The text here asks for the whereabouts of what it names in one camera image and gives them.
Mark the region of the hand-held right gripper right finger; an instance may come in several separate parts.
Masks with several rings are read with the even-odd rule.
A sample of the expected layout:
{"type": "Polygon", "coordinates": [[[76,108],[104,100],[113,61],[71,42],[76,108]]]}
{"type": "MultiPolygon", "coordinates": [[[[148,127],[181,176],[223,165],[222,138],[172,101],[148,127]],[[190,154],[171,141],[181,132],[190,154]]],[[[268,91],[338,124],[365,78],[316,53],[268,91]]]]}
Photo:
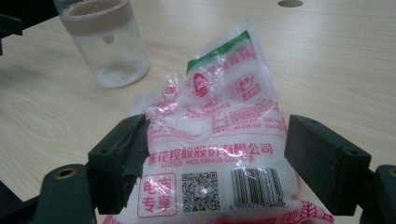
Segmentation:
{"type": "Polygon", "coordinates": [[[284,157],[335,216],[352,216],[371,155],[322,123],[291,115],[284,157]]]}

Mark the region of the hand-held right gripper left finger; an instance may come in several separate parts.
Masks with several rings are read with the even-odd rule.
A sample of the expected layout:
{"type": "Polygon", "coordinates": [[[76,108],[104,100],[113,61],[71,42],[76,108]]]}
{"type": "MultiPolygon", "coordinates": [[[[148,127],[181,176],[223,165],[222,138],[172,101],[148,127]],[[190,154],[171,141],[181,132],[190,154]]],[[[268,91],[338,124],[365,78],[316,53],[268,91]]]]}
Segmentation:
{"type": "Polygon", "coordinates": [[[88,154],[93,205],[101,215],[116,215],[127,206],[135,182],[149,157],[144,114],[119,122],[88,154]]]}

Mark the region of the clear jar with beige band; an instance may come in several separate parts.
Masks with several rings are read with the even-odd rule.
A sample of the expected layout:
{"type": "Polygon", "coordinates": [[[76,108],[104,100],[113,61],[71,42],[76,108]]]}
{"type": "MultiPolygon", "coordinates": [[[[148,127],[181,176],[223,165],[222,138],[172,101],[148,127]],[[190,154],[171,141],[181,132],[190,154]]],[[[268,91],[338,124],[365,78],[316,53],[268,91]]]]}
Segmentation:
{"type": "Polygon", "coordinates": [[[52,1],[99,85],[128,86],[148,72],[130,0],[52,1]]]}

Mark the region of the clear plastic bag white powder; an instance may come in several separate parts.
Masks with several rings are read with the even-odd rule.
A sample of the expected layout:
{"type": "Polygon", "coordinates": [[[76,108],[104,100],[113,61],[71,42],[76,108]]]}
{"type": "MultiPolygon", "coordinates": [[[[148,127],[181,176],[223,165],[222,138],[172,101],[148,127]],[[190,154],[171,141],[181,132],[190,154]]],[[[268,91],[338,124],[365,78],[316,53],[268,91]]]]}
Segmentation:
{"type": "Polygon", "coordinates": [[[149,121],[143,174],[104,224],[333,224],[299,198],[287,127],[250,21],[213,40],[133,114],[149,121]]]}

